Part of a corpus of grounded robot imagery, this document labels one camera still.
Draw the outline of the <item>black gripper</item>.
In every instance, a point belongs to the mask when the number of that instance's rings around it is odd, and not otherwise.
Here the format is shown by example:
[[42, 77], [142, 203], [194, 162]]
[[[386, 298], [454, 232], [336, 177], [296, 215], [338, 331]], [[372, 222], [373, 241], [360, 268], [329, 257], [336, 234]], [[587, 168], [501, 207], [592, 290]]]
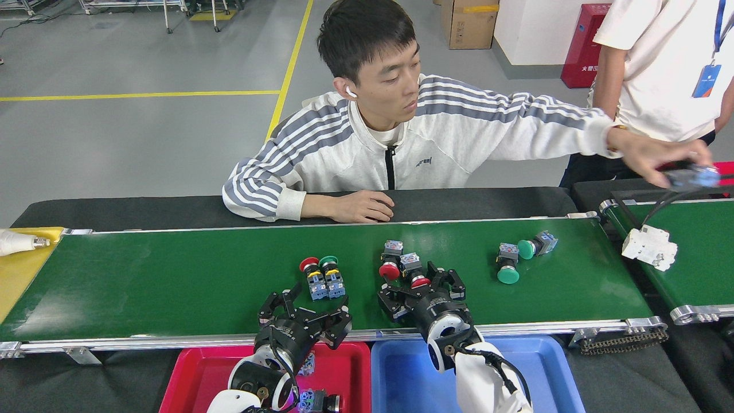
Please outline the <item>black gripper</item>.
[[[290, 368], [301, 368], [318, 340], [336, 350], [352, 331], [352, 316], [346, 304], [317, 314], [310, 318], [310, 324], [291, 320], [298, 314], [294, 301], [301, 292], [302, 285], [296, 283], [290, 289], [271, 293], [260, 307], [262, 329], [255, 337], [257, 363], [282, 368], [283, 363], [275, 356], [278, 354]], [[287, 320], [276, 320], [281, 316]]]
[[392, 322], [415, 322], [422, 336], [449, 336], [471, 327], [471, 316], [464, 299], [466, 285], [456, 270], [428, 262], [427, 278], [434, 292], [424, 286], [407, 288], [382, 285], [378, 305]]

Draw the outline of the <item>seated person's right hand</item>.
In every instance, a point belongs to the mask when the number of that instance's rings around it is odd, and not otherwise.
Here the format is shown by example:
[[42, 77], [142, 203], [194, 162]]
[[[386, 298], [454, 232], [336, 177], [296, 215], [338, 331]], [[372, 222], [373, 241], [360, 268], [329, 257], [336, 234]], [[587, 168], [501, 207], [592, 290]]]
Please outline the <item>seated person's right hand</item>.
[[335, 197], [327, 217], [338, 223], [386, 223], [394, 213], [395, 202], [383, 192], [361, 190]]

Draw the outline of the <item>seated person's left hand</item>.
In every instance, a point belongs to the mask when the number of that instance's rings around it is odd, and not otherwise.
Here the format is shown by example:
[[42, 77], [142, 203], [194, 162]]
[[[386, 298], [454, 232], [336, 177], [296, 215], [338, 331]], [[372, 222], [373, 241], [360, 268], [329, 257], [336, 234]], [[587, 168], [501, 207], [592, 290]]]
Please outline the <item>seated person's left hand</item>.
[[622, 154], [623, 162], [633, 172], [642, 176], [651, 185], [669, 188], [670, 181], [657, 169], [669, 162], [692, 161], [703, 167], [713, 165], [708, 146], [699, 139], [695, 141], [671, 143], [653, 139], [642, 134], [632, 133], [623, 128], [609, 128], [606, 133], [609, 149]]

